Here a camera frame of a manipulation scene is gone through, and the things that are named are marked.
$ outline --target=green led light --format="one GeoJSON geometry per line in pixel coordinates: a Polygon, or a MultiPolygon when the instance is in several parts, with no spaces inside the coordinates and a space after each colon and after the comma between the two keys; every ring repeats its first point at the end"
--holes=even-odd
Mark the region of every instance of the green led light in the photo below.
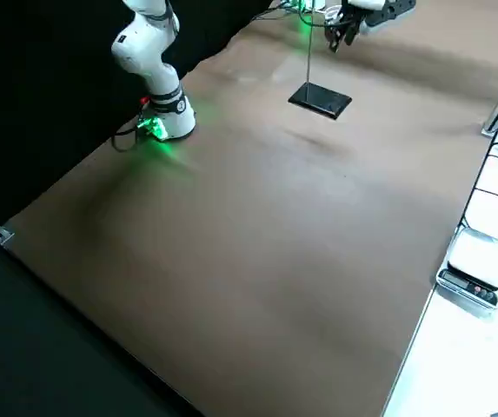
{"type": "Polygon", "coordinates": [[[169,137],[168,131],[165,129],[162,120],[158,117],[154,118],[154,126],[152,126],[152,135],[154,135],[161,141],[169,137]]]}
{"type": "Polygon", "coordinates": [[[152,134],[159,140],[164,140],[169,137],[168,131],[166,130],[165,126],[163,125],[162,119],[159,117],[150,117],[146,119],[142,119],[137,124],[137,127],[140,128],[146,128],[152,134]]]}

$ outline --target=white table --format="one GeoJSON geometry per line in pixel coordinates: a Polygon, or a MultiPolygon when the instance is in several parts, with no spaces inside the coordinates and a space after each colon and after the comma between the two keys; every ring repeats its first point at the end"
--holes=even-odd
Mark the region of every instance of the white table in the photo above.
{"type": "MultiPolygon", "coordinates": [[[[498,145],[489,154],[498,156],[498,145]]],[[[476,186],[498,194],[498,159],[487,159],[476,186]]],[[[498,238],[498,197],[474,191],[465,216],[470,227],[498,238]]],[[[487,417],[495,413],[498,311],[435,286],[383,415],[487,417]]]]}

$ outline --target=brown table surface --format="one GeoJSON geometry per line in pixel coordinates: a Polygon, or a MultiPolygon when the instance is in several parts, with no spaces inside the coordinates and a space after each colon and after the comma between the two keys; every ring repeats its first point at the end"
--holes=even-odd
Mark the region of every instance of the brown table surface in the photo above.
{"type": "Polygon", "coordinates": [[[108,143],[12,221],[12,250],[208,416],[377,416],[475,179],[498,99],[498,3],[422,0],[287,104],[296,17],[184,80],[195,134],[108,143]]]}

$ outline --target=white device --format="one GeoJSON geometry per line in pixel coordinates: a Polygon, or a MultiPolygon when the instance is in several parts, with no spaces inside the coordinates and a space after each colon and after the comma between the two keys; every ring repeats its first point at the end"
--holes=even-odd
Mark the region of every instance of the white device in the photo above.
{"type": "Polygon", "coordinates": [[[448,264],[498,288],[498,239],[472,228],[462,228],[449,248],[448,264]]]}
{"type": "Polygon", "coordinates": [[[195,111],[176,70],[162,61],[162,53],[179,32],[179,20],[169,0],[123,2],[135,12],[135,18],[117,35],[111,51],[126,71],[144,79],[150,98],[146,111],[157,126],[153,131],[156,138],[185,137],[195,128],[195,111]]]}

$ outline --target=black stand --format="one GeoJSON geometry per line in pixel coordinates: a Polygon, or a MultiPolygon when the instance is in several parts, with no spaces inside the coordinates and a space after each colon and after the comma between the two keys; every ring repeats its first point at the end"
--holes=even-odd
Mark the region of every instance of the black stand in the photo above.
{"type": "MultiPolygon", "coordinates": [[[[314,24],[314,10],[315,0],[312,1],[312,10],[310,11],[311,25],[314,24]]],[[[310,82],[310,56],[312,52],[313,29],[311,26],[309,54],[307,56],[307,81],[289,98],[289,102],[335,120],[349,106],[353,99],[310,82]]]]}

